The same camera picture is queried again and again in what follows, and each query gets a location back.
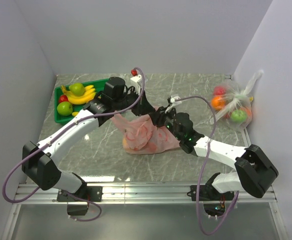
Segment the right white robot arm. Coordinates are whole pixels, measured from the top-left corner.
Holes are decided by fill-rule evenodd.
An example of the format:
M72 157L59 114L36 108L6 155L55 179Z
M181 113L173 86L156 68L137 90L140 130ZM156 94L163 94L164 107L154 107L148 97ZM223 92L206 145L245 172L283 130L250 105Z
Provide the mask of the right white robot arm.
M187 113L160 107L149 116L156 127L164 127L176 138L185 153L209 157L234 170L217 173L206 183L206 194L212 200L219 199L223 193L237 191L246 191L255 198L262 198L279 175L259 146L251 144L243 147L211 140L194 130Z

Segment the pink plastic bag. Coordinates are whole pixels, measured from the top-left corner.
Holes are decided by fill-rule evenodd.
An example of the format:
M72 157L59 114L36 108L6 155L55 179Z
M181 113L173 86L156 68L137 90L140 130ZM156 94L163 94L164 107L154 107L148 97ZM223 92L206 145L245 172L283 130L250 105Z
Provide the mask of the pink plastic bag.
M116 114L111 121L123 134L122 147L129 154L159 154L180 147L179 141L168 129L153 125L148 114L133 120Z

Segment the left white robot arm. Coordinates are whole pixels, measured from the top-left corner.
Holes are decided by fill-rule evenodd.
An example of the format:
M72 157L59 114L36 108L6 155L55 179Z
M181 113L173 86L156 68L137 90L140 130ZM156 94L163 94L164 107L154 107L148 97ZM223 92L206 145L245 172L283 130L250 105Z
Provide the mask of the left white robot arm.
M131 78L126 86L124 79L110 77L102 91L87 101L71 121L53 135L35 144L29 142L22 149L22 171L43 190L62 190L75 201L88 198L87 183L77 174L65 172L57 163L80 138L99 128L116 113L132 111L136 116L155 112L145 95L145 76Z

